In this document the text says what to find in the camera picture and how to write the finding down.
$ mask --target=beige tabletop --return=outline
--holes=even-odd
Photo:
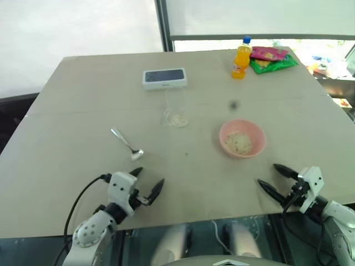
[[[322,195],[355,201],[354,125],[303,65],[233,80],[235,51],[157,53],[65,58],[0,156],[0,237],[63,234],[78,193],[102,173],[143,166],[138,189],[148,195],[165,178],[161,195],[118,229],[279,212],[256,183],[261,178],[287,193],[291,180],[272,168],[321,167]],[[189,125],[160,123],[164,92],[144,92],[143,69],[185,67]],[[231,110],[230,101],[238,101]],[[265,131],[263,153],[227,157],[217,134],[233,118]],[[119,128],[146,154],[131,162],[110,132]],[[107,185],[86,191],[69,232],[107,203]]]

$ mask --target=pink snack package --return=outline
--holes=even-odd
[[[288,51],[286,50],[273,47],[254,46],[250,57],[266,61],[279,61],[283,60],[286,54],[288,54]]]

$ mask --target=snack bag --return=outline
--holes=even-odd
[[[279,61],[284,59],[287,53],[286,50],[273,47],[254,46],[250,57],[266,61]]]
[[[265,61],[265,60],[258,60],[255,58],[250,59],[250,66],[255,71],[256,74],[262,74],[266,72],[273,72],[283,68],[289,68],[298,65],[292,56],[287,54],[284,60],[280,61]]]

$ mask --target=green snack package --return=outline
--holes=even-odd
[[[285,56],[284,60],[273,62],[250,58],[250,66],[256,74],[273,72],[283,68],[293,67],[295,65],[298,65],[298,62],[296,62],[289,54]]]

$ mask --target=clear plastic cup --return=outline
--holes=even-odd
[[[173,127],[187,126],[189,120],[185,108],[185,89],[182,87],[165,90],[166,109],[163,113],[163,123]]]

